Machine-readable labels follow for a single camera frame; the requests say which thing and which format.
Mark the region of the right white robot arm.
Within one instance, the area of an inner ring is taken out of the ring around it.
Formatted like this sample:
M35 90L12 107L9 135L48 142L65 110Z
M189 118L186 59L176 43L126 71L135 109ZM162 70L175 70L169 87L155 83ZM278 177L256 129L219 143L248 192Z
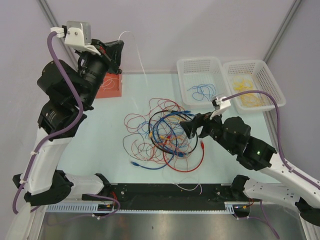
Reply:
M189 139L201 128L200 138L211 137L246 169L261 172L280 182L265 185L238 175L230 188L231 196L242 201L245 197L266 200L298 212L310 224L320 224L320 182L291 162L283 154L261 139L251 136L251 127L241 117L196 114L191 120L181 121Z

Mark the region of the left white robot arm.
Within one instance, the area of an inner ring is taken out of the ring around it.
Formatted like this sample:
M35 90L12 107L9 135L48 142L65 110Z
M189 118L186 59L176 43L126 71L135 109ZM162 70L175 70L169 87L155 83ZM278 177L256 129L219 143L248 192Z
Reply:
M79 197L83 201L110 201L110 183L101 173L77 176L57 168L63 152L93 109L99 88L107 74L119 75L122 40L76 46L77 69L58 59L53 45L52 61L42 70L37 85L49 100L42 107L34 150L25 171L13 177L17 192L24 192L24 205L15 214L8 240L26 240L38 208Z

